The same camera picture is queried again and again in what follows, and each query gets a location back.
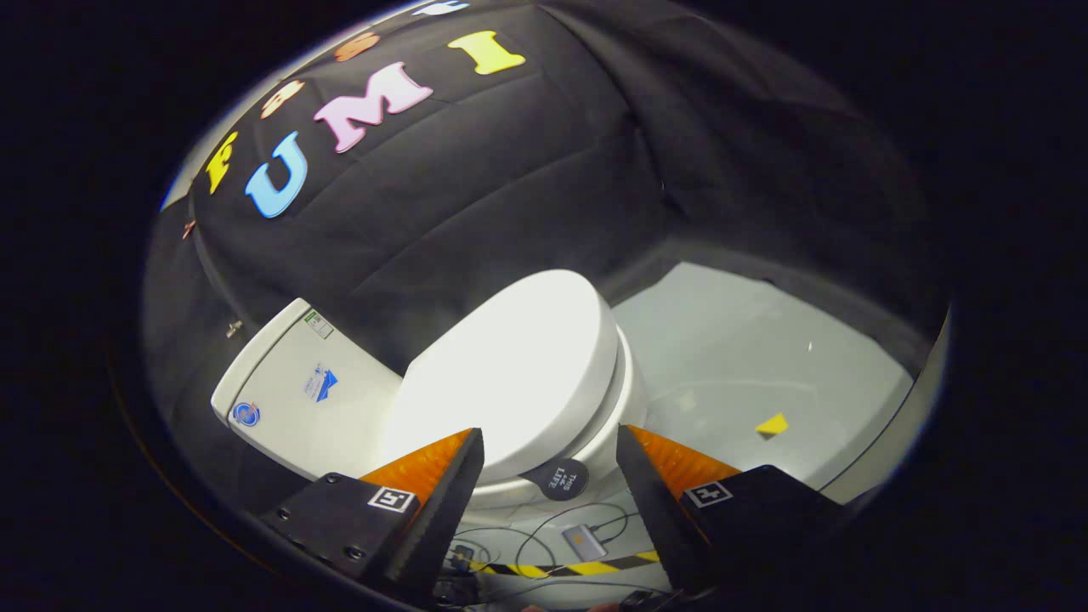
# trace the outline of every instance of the blue letter u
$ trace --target blue letter u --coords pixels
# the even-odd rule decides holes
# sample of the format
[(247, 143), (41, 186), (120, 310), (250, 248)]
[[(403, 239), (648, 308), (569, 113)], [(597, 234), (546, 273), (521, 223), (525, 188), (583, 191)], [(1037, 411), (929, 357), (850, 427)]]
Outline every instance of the blue letter u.
[(246, 183), (246, 195), (254, 198), (257, 210), (267, 219), (287, 210), (292, 200), (302, 188), (302, 183), (306, 182), (306, 156), (298, 148), (296, 138), (298, 138), (298, 132), (292, 132), (272, 149), (272, 157), (282, 159), (287, 166), (287, 171), (290, 172), (287, 184), (282, 189), (276, 191), (272, 186), (272, 181), (269, 181), (269, 164), (267, 163), (262, 163)]

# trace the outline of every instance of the yellow and black hazard tape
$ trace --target yellow and black hazard tape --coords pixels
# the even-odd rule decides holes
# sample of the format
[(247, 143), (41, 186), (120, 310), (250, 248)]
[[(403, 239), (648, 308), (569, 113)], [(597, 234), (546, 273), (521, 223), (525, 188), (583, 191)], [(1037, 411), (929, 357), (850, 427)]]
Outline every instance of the yellow and black hazard tape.
[(596, 576), (621, 572), (632, 567), (641, 567), (660, 563), (656, 550), (639, 552), (630, 556), (609, 559), (607, 561), (590, 561), (573, 565), (499, 565), (496, 563), (480, 563), (473, 561), (469, 567), (481, 574), (498, 574), (500, 576), (524, 576), (527, 578), (546, 578), (560, 576)]

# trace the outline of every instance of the toilet lid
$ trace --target toilet lid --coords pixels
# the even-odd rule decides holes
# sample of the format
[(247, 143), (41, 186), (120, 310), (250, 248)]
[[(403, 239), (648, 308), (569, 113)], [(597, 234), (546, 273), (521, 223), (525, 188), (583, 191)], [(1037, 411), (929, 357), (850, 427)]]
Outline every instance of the toilet lid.
[(504, 289), (420, 354), (385, 424), (386, 462), (469, 427), (483, 430), (479, 484), (553, 458), (607, 390), (618, 338), (592, 284), (548, 270)]

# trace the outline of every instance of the orange soft finger pad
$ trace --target orange soft finger pad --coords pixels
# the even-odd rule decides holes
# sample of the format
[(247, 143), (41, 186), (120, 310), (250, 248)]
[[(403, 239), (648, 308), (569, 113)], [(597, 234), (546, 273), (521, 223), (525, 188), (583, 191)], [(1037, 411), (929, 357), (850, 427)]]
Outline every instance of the orange soft finger pad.
[(642, 445), (650, 462), (657, 468), (665, 486), (677, 501), (684, 490), (706, 485), (741, 473), (735, 467), (704, 455), (703, 453), (673, 442), (645, 429), (627, 425), (635, 440)]
[(468, 437), (471, 428), (459, 431), (379, 467), (359, 478), (372, 485), (410, 491), (419, 498), (420, 506), (438, 486), (457, 451)]

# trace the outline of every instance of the toilet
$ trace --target toilet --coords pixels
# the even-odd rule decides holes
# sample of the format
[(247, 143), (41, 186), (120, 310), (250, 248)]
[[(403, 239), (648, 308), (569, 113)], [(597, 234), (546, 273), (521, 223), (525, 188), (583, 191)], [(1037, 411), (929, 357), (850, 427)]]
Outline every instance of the toilet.
[(470, 510), (546, 500), (521, 475), (560, 458), (588, 469), (573, 501), (592, 499), (618, 469), (617, 427), (646, 418), (627, 338), (593, 285), (569, 270), (502, 290), (403, 379), (297, 298), (242, 350), (211, 405), (231, 430), (310, 480), (362, 476), (480, 427), (484, 464)]

